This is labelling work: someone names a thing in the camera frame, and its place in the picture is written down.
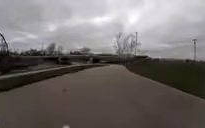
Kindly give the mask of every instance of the light pole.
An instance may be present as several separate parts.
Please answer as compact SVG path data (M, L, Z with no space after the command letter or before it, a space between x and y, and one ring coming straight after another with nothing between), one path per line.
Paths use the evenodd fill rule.
M135 56L136 56L137 45L138 45L138 32L135 32L135 41L136 41L136 44L135 44Z
M194 61L196 61L196 52L197 52L197 46L196 46L196 43L197 43L197 39L193 39L193 42L194 42Z

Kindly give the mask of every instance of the bare tree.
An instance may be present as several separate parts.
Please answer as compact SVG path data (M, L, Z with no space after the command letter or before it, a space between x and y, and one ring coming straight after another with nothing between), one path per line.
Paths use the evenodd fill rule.
M91 49L88 47L83 47L80 49L80 53L82 54L90 54L90 52L91 52Z
M48 45L48 47L46 48L47 54L48 55L53 55L54 51L55 51L55 43L51 43Z
M129 57L133 56L139 43L136 41L134 34L119 33L114 40L114 49L119 56Z
M58 54L59 55L62 54L62 51L63 51L63 47L61 45L59 45L58 48L57 48Z

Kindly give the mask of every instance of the overcast sky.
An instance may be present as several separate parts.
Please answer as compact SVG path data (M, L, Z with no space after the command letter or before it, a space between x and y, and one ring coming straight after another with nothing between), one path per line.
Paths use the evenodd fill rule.
M10 47L112 52L118 32L139 32L142 53L205 59L205 0L0 0L0 31Z

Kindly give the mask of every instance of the paved path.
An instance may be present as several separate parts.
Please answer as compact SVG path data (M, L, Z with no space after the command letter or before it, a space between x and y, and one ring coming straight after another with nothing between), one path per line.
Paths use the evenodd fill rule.
M205 128L205 100L137 76L122 66L93 68L0 94L1 128L64 125Z

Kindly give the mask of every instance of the grass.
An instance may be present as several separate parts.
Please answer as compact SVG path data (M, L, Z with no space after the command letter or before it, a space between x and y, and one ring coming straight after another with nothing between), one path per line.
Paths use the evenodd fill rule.
M205 62L143 59L126 67L136 74L205 98Z

